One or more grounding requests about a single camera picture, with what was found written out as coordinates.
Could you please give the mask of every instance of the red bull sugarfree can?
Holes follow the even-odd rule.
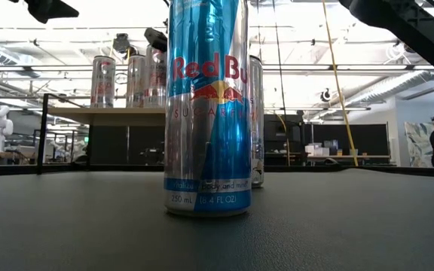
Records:
[[[90,107],[113,108],[115,100],[115,60],[95,56],[91,80]]]
[[[262,63],[257,56],[249,62],[251,134],[252,134],[252,187],[264,183],[264,87]]]
[[[164,108],[167,86],[166,53],[147,46],[145,108]]]
[[[142,108],[146,79],[145,57],[131,56],[128,62],[127,108]]]
[[[165,206],[228,216],[251,203],[245,0],[170,4]]]

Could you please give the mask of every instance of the dark tabletop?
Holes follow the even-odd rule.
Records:
[[[0,270],[434,270],[434,178],[265,178],[203,220],[166,214],[162,173],[0,177]]]

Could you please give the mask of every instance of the can lid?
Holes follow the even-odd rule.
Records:
[[[115,60],[113,57],[110,57],[110,56],[95,56],[95,58],[97,59],[97,58],[107,58],[107,59],[113,59],[113,60]]]
[[[261,62],[261,59],[260,59],[260,58],[258,58],[257,56],[253,56],[253,55],[250,55],[250,57],[252,57],[253,59],[256,59],[256,60],[258,60],[259,62]]]

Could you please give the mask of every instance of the yellow cable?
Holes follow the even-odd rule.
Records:
[[[287,143],[287,166],[291,166],[291,158],[290,158],[290,153],[289,153],[289,138],[287,137],[287,127],[286,127],[286,123],[284,122],[284,120],[281,118],[281,116],[279,116],[278,114],[276,114],[276,116],[280,119],[280,122],[283,123],[284,126],[284,132],[286,132],[286,143]]]
[[[346,111],[344,110],[343,93],[341,92],[341,88],[339,87],[338,71],[336,69],[336,62],[335,62],[335,53],[332,49],[331,31],[329,30],[326,0],[322,0],[322,8],[324,9],[325,27],[328,31],[329,50],[331,51],[332,69],[335,72],[336,87],[338,88],[338,94],[339,94],[339,103],[341,104],[341,109],[343,110],[344,122],[346,123],[347,136],[349,137],[350,144],[351,144],[351,150],[353,152],[354,166],[358,166],[358,157],[357,157],[356,149],[354,148],[354,141],[353,141],[353,136],[351,135],[350,123],[347,120]]]

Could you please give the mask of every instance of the energy drink can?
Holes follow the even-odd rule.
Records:
[[[115,60],[96,56],[93,60],[90,107],[113,108],[115,100]]]
[[[128,62],[127,108],[142,108],[145,93],[145,57],[131,56]]]
[[[252,188],[247,1],[174,0],[169,22],[165,206],[243,213]]]
[[[146,108],[164,108],[167,87],[167,54],[147,47],[147,90],[145,91]]]
[[[262,63],[257,56],[250,56],[250,104],[252,120],[252,187],[264,183],[264,87]]]

